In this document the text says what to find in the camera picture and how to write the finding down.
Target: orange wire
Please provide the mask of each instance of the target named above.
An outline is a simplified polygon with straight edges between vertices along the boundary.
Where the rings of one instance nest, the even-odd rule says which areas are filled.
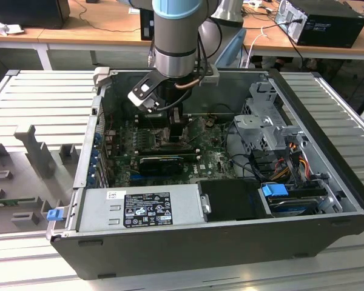
[[[281,162],[284,162],[285,161],[285,159],[283,159],[283,158],[280,158],[279,160],[278,160],[278,162],[275,164],[275,172],[274,173],[276,173],[277,172],[277,170],[278,170],[278,165],[281,163]]]
[[[302,157],[299,158],[299,161],[304,165],[305,167],[305,176],[310,179],[310,165],[309,163],[303,159]]]

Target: blue drive bracket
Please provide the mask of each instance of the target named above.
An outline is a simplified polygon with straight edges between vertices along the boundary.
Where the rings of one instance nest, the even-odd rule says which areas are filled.
[[[288,196],[289,192],[284,184],[266,184],[262,191],[265,197]]]
[[[57,207],[55,209],[50,209],[47,212],[47,221],[62,221],[67,218],[67,214],[69,212],[69,207]]]

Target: computer case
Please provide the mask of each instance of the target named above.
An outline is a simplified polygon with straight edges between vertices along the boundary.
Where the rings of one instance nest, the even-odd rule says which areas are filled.
[[[69,14],[68,0],[0,0],[0,22],[5,24],[61,29]]]
[[[351,48],[364,15],[335,0],[282,0],[275,22],[297,45]]]

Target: power supply label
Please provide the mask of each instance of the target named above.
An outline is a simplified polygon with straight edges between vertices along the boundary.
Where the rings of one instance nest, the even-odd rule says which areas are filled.
[[[169,192],[125,195],[123,222],[125,227],[171,224],[172,210]]]

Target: floor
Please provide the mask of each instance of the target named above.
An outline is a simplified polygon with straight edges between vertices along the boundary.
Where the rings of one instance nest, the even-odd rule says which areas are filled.
[[[97,52],[99,65],[115,69],[138,69],[147,67],[147,54]],[[50,60],[55,70],[93,70],[90,53],[87,51],[53,50],[49,52]],[[270,67],[275,58],[265,58],[263,67]],[[355,91],[364,77],[364,61],[345,61],[332,79],[335,67],[339,67],[339,60],[323,60],[323,77],[330,82],[333,88],[346,100],[353,94],[350,105],[357,109],[364,99],[364,81]],[[297,71],[299,59],[294,59],[291,64],[286,64],[283,71]],[[42,70],[38,55],[33,50],[0,48],[0,80],[8,69]]]

